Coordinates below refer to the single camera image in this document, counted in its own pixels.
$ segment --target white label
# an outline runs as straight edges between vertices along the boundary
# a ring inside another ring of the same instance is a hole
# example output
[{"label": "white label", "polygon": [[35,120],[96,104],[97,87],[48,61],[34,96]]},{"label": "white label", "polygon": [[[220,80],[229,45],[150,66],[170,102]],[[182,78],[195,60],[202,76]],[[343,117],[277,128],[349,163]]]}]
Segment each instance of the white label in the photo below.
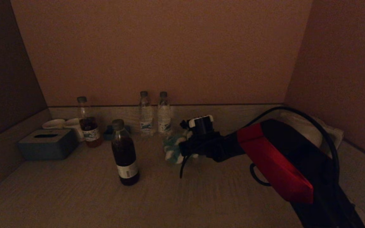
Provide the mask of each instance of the white label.
[{"label": "white label", "polygon": [[91,131],[82,131],[82,133],[84,134],[85,141],[88,142],[95,141],[100,138],[100,133],[98,128],[95,128],[94,130]]},{"label": "white label", "polygon": [[142,132],[150,132],[152,131],[153,127],[153,119],[150,122],[141,122],[140,123],[140,129]]},{"label": "white label", "polygon": [[118,168],[119,176],[125,179],[135,176],[136,174],[138,174],[139,171],[136,161],[133,162],[130,166],[116,165],[116,167]]},{"label": "white label", "polygon": [[166,119],[158,122],[158,131],[160,133],[168,132],[171,130],[171,119]]}]

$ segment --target tissue box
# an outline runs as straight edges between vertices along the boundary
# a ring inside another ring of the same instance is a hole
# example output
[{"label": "tissue box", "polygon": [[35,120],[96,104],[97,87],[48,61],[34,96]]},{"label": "tissue box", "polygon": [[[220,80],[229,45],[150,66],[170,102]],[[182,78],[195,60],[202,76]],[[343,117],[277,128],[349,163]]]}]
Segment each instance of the tissue box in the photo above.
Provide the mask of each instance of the tissue box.
[{"label": "tissue box", "polygon": [[72,129],[36,130],[18,143],[26,160],[65,159],[78,146]]}]

